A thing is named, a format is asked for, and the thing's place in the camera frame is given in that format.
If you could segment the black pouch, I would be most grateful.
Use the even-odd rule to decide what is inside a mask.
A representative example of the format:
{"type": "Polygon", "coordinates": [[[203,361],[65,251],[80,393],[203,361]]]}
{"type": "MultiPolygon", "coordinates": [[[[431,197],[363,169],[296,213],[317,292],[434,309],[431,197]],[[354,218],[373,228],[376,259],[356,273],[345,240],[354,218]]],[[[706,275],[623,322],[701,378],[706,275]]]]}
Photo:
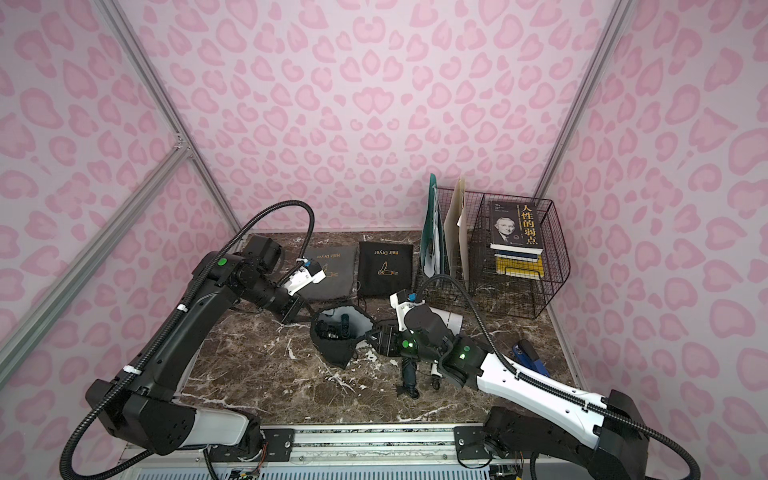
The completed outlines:
{"type": "Polygon", "coordinates": [[[355,305],[339,305],[314,315],[310,338],[328,364],[345,369],[372,329],[373,320],[365,311],[355,305]]]}
{"type": "Polygon", "coordinates": [[[410,290],[413,280],[413,246],[403,243],[359,244],[358,295],[384,298],[410,290]]]}

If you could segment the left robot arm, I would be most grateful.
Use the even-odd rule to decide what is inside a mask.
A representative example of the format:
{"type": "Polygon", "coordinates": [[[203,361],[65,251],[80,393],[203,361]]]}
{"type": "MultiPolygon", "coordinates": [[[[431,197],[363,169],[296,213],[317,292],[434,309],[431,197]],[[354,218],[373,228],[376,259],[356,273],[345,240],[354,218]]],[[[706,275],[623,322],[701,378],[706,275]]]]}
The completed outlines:
{"type": "Polygon", "coordinates": [[[106,431],[154,454],[218,445],[231,458],[257,456],[263,448],[259,420],[239,411],[218,411],[175,401],[187,367],[203,341],[231,307],[241,300],[279,316],[295,313],[296,300],[269,279],[282,255],[281,246],[261,235],[245,248],[219,257],[208,253],[192,272],[189,300],[183,300],[181,319],[167,321],[169,336],[151,352],[143,348],[131,361],[139,370],[125,390],[99,414],[106,431]]]}

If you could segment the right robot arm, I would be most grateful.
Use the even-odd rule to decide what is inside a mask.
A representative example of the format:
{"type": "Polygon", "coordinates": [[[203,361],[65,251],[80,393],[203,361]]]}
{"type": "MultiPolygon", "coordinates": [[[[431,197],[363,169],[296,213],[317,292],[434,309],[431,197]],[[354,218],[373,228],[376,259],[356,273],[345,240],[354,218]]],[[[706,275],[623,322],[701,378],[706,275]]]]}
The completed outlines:
{"type": "Polygon", "coordinates": [[[594,479],[643,479],[650,435],[633,400],[570,388],[449,326],[447,315],[394,295],[397,327],[388,345],[408,366],[429,365],[435,376],[459,388],[494,395],[533,412],[532,417],[495,408],[484,424],[486,447],[502,457],[528,451],[570,461],[594,479]]]}

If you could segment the grey hair dryer pouch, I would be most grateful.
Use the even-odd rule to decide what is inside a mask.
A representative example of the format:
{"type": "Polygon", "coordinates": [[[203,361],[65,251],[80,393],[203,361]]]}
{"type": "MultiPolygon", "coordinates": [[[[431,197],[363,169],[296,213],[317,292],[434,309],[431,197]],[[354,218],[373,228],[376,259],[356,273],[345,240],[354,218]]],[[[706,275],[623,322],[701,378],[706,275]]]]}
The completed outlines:
{"type": "Polygon", "coordinates": [[[299,291],[309,301],[331,301],[347,298],[354,284],[356,248],[354,246],[309,247],[306,254],[317,261],[326,277],[299,291]]]}

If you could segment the white hair dryer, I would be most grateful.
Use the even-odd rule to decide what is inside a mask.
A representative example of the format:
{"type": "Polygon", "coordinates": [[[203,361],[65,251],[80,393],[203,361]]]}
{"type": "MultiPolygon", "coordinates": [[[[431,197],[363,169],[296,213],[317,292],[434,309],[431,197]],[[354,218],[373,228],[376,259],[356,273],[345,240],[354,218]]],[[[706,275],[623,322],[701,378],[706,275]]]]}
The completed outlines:
{"type": "MultiPolygon", "coordinates": [[[[438,309],[435,307],[432,307],[431,311],[437,314],[441,318],[441,320],[446,325],[446,327],[454,335],[458,335],[461,332],[462,323],[463,323],[463,316],[461,314],[438,309]]],[[[441,387],[442,375],[438,372],[438,367],[436,363],[433,363],[431,365],[430,375],[431,375],[430,385],[433,390],[438,391],[441,387]]]]}

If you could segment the blue stapler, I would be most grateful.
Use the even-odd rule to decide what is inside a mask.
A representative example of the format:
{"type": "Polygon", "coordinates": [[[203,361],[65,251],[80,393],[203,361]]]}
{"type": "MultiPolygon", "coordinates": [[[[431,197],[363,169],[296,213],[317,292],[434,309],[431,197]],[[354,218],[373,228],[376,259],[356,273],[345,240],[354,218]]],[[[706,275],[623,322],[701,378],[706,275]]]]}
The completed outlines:
{"type": "Polygon", "coordinates": [[[545,367],[533,344],[529,340],[525,338],[520,339],[513,346],[512,353],[516,362],[520,365],[523,365],[530,370],[536,371],[545,377],[550,377],[549,371],[545,367]]]}

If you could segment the yellow striped book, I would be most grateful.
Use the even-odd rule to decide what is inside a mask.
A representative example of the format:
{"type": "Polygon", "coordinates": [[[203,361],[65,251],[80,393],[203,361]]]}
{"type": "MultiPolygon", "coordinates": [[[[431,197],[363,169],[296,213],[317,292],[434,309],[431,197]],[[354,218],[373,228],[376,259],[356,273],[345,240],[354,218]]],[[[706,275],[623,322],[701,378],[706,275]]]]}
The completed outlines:
{"type": "Polygon", "coordinates": [[[545,277],[545,268],[540,255],[502,252],[494,255],[495,272],[525,279],[545,277]]]}

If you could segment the black portrait book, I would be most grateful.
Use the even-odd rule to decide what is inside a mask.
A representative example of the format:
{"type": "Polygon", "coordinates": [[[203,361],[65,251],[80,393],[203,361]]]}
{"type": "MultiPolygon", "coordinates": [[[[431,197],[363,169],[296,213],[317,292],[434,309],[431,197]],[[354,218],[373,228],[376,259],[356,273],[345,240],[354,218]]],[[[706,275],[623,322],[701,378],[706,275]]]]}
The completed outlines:
{"type": "Polygon", "coordinates": [[[534,255],[543,252],[543,234],[534,203],[491,201],[489,223],[492,249],[534,255]]]}

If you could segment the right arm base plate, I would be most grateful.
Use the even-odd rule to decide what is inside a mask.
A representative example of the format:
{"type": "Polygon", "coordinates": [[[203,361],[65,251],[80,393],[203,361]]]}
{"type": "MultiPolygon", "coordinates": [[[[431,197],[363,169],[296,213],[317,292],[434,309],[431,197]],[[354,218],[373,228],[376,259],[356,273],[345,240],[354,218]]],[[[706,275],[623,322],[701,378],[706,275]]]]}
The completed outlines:
{"type": "Polygon", "coordinates": [[[520,453],[506,451],[499,440],[493,440],[480,425],[456,426],[453,428],[456,456],[462,462],[483,463],[493,460],[519,460],[520,453]]]}

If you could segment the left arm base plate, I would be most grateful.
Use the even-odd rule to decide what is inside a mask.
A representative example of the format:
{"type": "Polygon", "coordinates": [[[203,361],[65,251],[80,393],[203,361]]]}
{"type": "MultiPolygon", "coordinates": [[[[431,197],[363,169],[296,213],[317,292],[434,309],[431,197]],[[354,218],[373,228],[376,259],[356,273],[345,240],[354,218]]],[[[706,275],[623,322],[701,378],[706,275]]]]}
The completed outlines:
{"type": "Polygon", "coordinates": [[[209,456],[213,462],[287,462],[294,439],[292,428],[254,427],[236,445],[214,446],[209,456]]]}

